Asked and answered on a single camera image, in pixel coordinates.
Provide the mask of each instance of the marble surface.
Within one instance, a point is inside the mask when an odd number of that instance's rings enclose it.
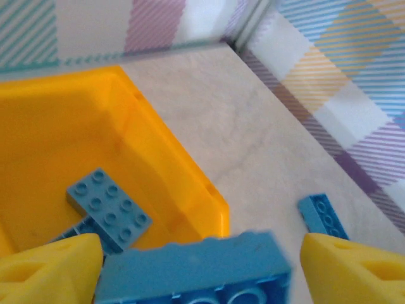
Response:
[[[312,303],[297,201],[326,192],[353,241],[405,254],[405,238],[226,46],[122,64],[227,200],[232,233],[271,229],[294,264],[291,303]]]

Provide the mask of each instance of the blue lego brick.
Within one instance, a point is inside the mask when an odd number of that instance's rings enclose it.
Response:
[[[68,229],[56,239],[52,240],[51,242],[56,242],[61,239],[67,239],[72,236],[78,236],[79,234],[83,233],[96,233],[99,234],[100,230],[102,230],[97,223],[94,221],[93,218],[90,216],[86,216],[82,221],[80,221],[77,225],[73,226],[72,228]],[[113,253],[119,252],[114,250],[114,247],[111,247],[109,244],[110,242],[100,239],[101,246],[103,247],[104,255],[112,255]]]
[[[269,232],[107,256],[96,304],[284,304],[291,267]]]
[[[94,221],[91,227],[114,253],[127,249],[152,223],[100,168],[69,187],[66,198],[78,213]]]
[[[303,198],[298,209],[310,232],[349,239],[325,193]]]

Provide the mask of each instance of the yellow plastic bin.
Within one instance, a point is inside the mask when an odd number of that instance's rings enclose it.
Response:
[[[0,84],[0,147],[0,256],[75,225],[66,188],[98,167],[153,219],[136,248],[229,234],[225,200],[120,67]]]

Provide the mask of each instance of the striped wall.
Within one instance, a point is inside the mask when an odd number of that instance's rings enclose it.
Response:
[[[405,234],[405,1],[285,0],[242,59]]]

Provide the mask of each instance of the lego stud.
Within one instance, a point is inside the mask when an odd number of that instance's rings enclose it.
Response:
[[[129,228],[124,228],[124,229],[122,229],[121,232],[120,232],[120,239],[121,239],[121,241],[126,242],[126,241],[129,240],[129,238],[131,237],[131,235],[132,235],[131,229],[129,229]]]
[[[132,202],[129,199],[125,199],[122,201],[120,208],[124,212],[129,212],[132,210]]]
[[[181,304],[220,304],[213,290],[200,290],[182,294],[180,302]]]
[[[114,198],[118,194],[118,188],[116,186],[108,186],[107,195]]]
[[[253,283],[227,286],[224,289],[226,304],[266,304],[265,292]]]
[[[89,203],[90,209],[93,211],[99,211],[101,209],[101,199],[99,198],[92,198]]]
[[[114,213],[112,213],[112,212],[107,213],[104,216],[104,222],[109,226],[114,225],[115,222],[116,222],[116,215]]]
[[[97,170],[92,174],[91,178],[94,182],[100,184],[104,181],[104,173]]]
[[[325,215],[325,216],[323,217],[323,221],[324,221],[324,223],[325,223],[326,226],[331,227],[331,226],[333,225],[333,220],[332,220],[332,218],[331,218],[329,215]]]
[[[75,192],[77,195],[86,195],[87,194],[87,185],[84,182],[79,182],[76,184]]]
[[[318,211],[320,213],[325,213],[327,210],[327,207],[325,206],[324,203],[322,203],[321,201],[317,201],[316,202],[316,209],[318,209]]]
[[[142,226],[146,223],[146,220],[147,220],[146,215],[140,213],[135,217],[135,224],[137,224],[138,226]]]

